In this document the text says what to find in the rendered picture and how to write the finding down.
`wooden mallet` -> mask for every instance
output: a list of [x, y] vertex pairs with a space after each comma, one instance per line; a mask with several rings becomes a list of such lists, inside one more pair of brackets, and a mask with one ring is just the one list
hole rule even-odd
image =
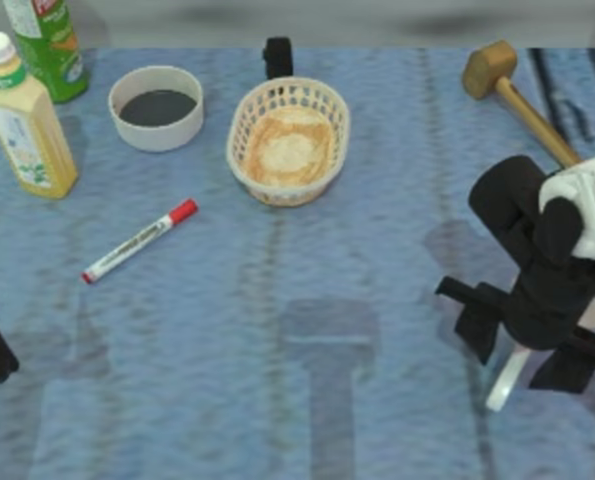
[[517, 91], [510, 76], [517, 66], [517, 54], [504, 40], [473, 52], [462, 75], [468, 94], [480, 100], [493, 90], [497, 91], [519, 114], [528, 128], [564, 167], [582, 162], [555, 129]]

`white marker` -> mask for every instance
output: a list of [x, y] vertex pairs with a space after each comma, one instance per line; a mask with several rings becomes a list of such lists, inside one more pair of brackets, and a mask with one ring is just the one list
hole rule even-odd
[[152, 225], [144, 228], [133, 238], [122, 243], [104, 258], [93, 263], [81, 274], [81, 277], [88, 284], [95, 283], [113, 268], [124, 263], [150, 242], [157, 240], [164, 233], [186, 220], [196, 211], [197, 204], [193, 200], [186, 200]]

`blue wooden table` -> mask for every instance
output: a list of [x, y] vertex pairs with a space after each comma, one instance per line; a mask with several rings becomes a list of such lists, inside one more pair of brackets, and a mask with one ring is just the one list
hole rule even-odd
[[[22, 363], [0, 385], [0, 480], [595, 479], [595, 385], [518, 391], [491, 416], [487, 370], [442, 333], [458, 308], [432, 294], [442, 275], [514, 274], [467, 209], [471, 184], [517, 153], [556, 167], [499, 100], [463, 92], [468, 53], [296, 51], [348, 102], [352, 136], [324, 197], [277, 210], [225, 161], [258, 50], [88, 52], [90, 91], [58, 108], [72, 193], [24, 193], [0, 149], [0, 326]], [[107, 112], [113, 82], [151, 64], [206, 94], [203, 130], [161, 155], [122, 143]], [[544, 107], [524, 52], [513, 79]], [[189, 196], [190, 221], [80, 281]]]

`green can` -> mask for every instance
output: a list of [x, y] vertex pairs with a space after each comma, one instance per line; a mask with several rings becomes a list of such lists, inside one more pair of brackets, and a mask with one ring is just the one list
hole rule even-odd
[[55, 103], [88, 88], [88, 74], [64, 0], [4, 0], [21, 57]]

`juice bottle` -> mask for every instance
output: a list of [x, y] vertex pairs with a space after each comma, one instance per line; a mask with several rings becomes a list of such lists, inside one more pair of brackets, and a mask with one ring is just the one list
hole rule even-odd
[[10, 37], [0, 32], [0, 143], [22, 188], [62, 198], [77, 168], [46, 87], [26, 72]]
[[88, 75], [64, 0], [4, 0], [22, 58], [55, 103], [88, 88]]

